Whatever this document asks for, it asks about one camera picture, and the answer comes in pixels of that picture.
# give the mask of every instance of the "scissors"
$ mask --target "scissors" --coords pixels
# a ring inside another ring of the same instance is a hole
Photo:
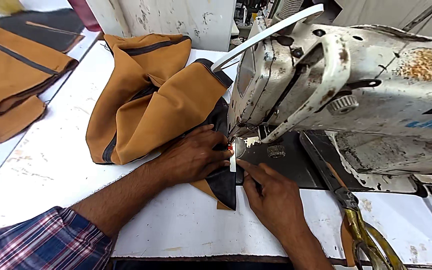
[[[363,220],[360,208],[358,207],[358,198],[349,191],[343,180],[336,173],[336,170],[334,170],[333,166],[326,162],[320,150],[318,150],[314,145],[308,134],[311,134],[312,136],[317,135],[318,139],[327,143],[328,146],[332,146],[333,144],[325,133],[321,134],[304,131],[300,132],[299,135],[299,140],[303,144],[304,149],[308,152],[324,182],[333,193],[345,213],[343,226],[345,226],[346,233],[349,231],[350,240],[352,242],[351,252],[345,250],[348,266],[356,265],[358,270],[363,270],[359,252],[359,250],[361,250],[366,257],[368,257],[373,269],[375,270],[407,270],[406,266],[384,236],[373,226]],[[344,229],[342,229],[341,238],[343,239],[343,247],[345,247],[343,230]],[[382,252],[370,235],[373,236],[379,244]]]

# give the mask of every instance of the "white table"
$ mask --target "white table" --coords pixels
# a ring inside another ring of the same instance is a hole
[[[21,3],[28,10],[36,10],[36,11],[51,11],[57,10],[61,8],[71,8],[71,5],[67,1],[62,0],[51,0],[51,1],[43,1],[43,0],[22,0]],[[81,35],[84,38],[76,44],[67,55],[81,61],[88,50],[93,46],[94,42],[98,38],[99,32],[91,32],[86,28],[83,29]],[[39,95],[39,98],[46,103],[49,103],[54,95],[58,92],[58,90],[63,86],[63,84],[68,79],[69,75],[72,71],[67,72],[61,78],[59,78],[54,84],[51,85],[45,92]],[[9,154],[15,149],[16,145],[21,142],[21,138],[25,135],[26,131],[21,132],[20,134],[14,136],[13,138],[0,143],[0,167],[3,162],[8,158]]]
[[[114,67],[98,41],[48,105],[48,114],[22,137],[0,168],[0,227],[53,206],[68,207],[154,158],[123,166],[97,165],[85,141],[90,114]],[[215,61],[221,52],[192,50]],[[234,79],[236,65],[225,72]],[[405,264],[432,266],[432,197],[356,193],[364,219],[390,242]],[[341,214],[327,191],[301,190],[305,218],[327,256],[343,259]],[[285,256],[237,187],[236,211],[188,184],[168,188],[120,232],[113,257]]]

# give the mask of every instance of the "bag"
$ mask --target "bag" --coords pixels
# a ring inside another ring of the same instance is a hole
[[[0,143],[44,112],[36,96],[78,65],[78,61],[0,28]]]
[[[86,132],[93,162],[129,163],[167,147],[203,122],[227,129],[228,105],[221,96],[233,81],[223,71],[212,72],[213,63],[207,59],[184,67],[191,51],[188,36],[104,38],[114,56],[114,70]],[[220,208],[223,204],[234,210],[236,177],[229,170],[217,169],[193,185],[217,199]]]

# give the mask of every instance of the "white sewing machine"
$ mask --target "white sewing machine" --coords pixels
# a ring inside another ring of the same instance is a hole
[[[432,37],[307,21],[243,53],[230,138],[258,137],[280,157],[285,132],[325,130],[357,179],[432,185]],[[256,18],[249,37],[269,25]]]

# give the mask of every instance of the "checkered sleeve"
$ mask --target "checkered sleeve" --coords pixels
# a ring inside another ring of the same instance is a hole
[[[70,208],[0,228],[0,269],[103,269],[111,238]]]

